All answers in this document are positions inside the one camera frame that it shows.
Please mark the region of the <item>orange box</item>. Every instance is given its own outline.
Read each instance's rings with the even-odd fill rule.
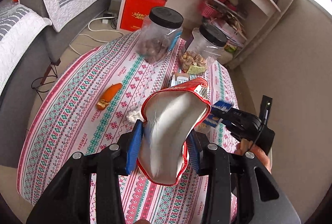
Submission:
[[[121,29],[136,31],[153,7],[165,6],[167,0],[126,0],[121,19]]]

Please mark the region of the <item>black lid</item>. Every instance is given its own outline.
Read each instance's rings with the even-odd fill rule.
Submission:
[[[171,29],[177,29],[183,23],[182,15],[167,7],[153,7],[149,18],[157,25]]]
[[[200,25],[199,30],[202,36],[212,44],[219,47],[224,47],[226,45],[227,43],[226,35],[216,26],[204,23]]]

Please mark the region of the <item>red snack bag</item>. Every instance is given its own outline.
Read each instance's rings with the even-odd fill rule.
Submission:
[[[142,106],[144,135],[137,165],[153,183],[175,185],[188,166],[185,140],[211,111],[208,82],[199,77],[160,90]]]

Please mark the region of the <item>table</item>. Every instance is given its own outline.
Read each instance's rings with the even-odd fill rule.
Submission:
[[[22,149],[17,190],[33,205],[61,166],[76,151],[99,152],[119,136],[132,130],[126,120],[128,111],[141,106],[153,92],[168,85],[179,71],[179,39],[173,52],[158,65],[151,65],[135,52],[139,31],[122,36],[79,57],[56,82],[42,103]],[[210,100],[237,101],[227,70],[215,62],[203,77],[210,85]],[[102,92],[111,84],[122,83],[104,111],[96,109]],[[207,133],[211,142],[228,152],[237,141],[223,125]],[[96,222],[96,175],[92,175],[90,217]],[[151,223],[199,224],[204,208],[207,176],[198,177],[188,166],[179,184],[171,187],[151,183],[136,168],[130,176],[119,177],[123,211],[131,224],[145,218]],[[232,216],[236,198],[232,196]]]

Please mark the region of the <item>tile floor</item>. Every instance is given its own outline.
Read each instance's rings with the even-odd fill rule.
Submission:
[[[101,20],[97,20],[91,23],[90,26],[92,29],[98,30],[105,30],[105,29],[112,29],[110,23],[103,24]],[[95,39],[103,40],[103,41],[112,41],[120,36],[119,33],[111,32],[111,31],[98,31],[98,32],[91,32],[88,28],[85,28],[82,34],[89,34]],[[190,32],[184,32],[183,38],[186,39],[190,35]],[[87,36],[77,36],[73,42],[72,47],[78,51],[80,54],[84,54],[91,49],[103,45],[101,42],[97,42],[92,40]],[[71,65],[73,61],[75,61],[79,57],[70,47],[68,47],[63,55],[60,57],[61,63],[57,69],[58,76],[66,70],[68,66]],[[240,109],[246,110],[248,112],[255,113],[255,108],[252,103],[252,99],[248,90],[248,87],[245,83],[243,78],[241,69],[235,69],[230,71],[230,75],[234,84],[236,96],[238,98],[239,107]],[[54,81],[54,78],[47,78],[47,82]],[[42,87],[42,91],[48,90],[53,86],[53,84],[44,85]],[[41,97],[45,99],[47,93],[40,93]],[[30,128],[32,121],[35,115],[38,112],[39,107],[41,106],[42,101],[39,96],[36,94],[36,98],[34,101],[33,108],[31,110],[29,123],[27,129]],[[8,168],[4,166],[0,166],[0,193],[3,195],[5,201],[7,202],[8,206],[14,212],[14,214],[19,218],[22,223],[26,222],[31,210],[32,205],[24,200],[16,191],[16,173],[17,169]]]

